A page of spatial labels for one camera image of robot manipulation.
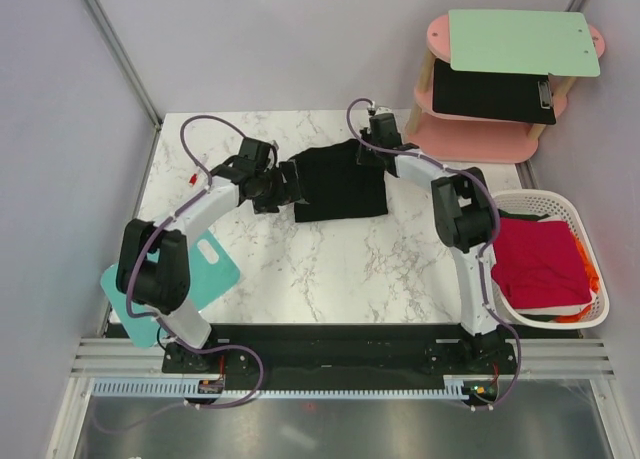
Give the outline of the teal cutting mat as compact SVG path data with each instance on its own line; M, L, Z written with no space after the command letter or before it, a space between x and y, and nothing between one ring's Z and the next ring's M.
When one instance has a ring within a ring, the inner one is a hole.
M159 325L150 318L131 318L126 311L126 296L116 288L118 264L110 266L101 276L100 285L108 298L113 314L120 320L136 347L148 348L157 342ZM188 297L199 311L217 300L241 277L241 272L215 236L205 231L189 249L190 289Z

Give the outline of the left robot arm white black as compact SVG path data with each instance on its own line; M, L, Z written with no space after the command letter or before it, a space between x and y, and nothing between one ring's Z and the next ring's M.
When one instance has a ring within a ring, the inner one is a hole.
M189 249L209 227L246 201L256 214L304 200L293 160L265 170L221 164L186 203L156 221L131 220L124 230L115 285L131 318L152 317L185 348L185 361L208 372L219 361L212 328L188 298Z

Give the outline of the black t shirt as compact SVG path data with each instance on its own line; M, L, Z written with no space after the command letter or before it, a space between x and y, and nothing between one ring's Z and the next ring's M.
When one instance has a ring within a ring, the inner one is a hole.
M309 148L295 162L303 203L294 205L297 223L383 216L388 213L385 173L357 163L360 143L349 139Z

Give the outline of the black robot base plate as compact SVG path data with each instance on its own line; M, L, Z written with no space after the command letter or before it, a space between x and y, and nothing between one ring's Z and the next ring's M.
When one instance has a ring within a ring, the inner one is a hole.
M223 375L254 386L436 386L447 375L506 376L517 360L500 328L472 337L453 325L217 325L209 347L231 351L198 355L172 343L165 374Z

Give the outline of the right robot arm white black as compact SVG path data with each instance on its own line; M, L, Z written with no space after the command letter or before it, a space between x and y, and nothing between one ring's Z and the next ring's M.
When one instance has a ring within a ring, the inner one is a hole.
M481 171L446 166L412 144L385 149L361 141L358 162L382 167L431 191L436 232L450 249L456 268L460 325L472 337L493 333L499 317L489 295L487 269L500 233L500 216Z

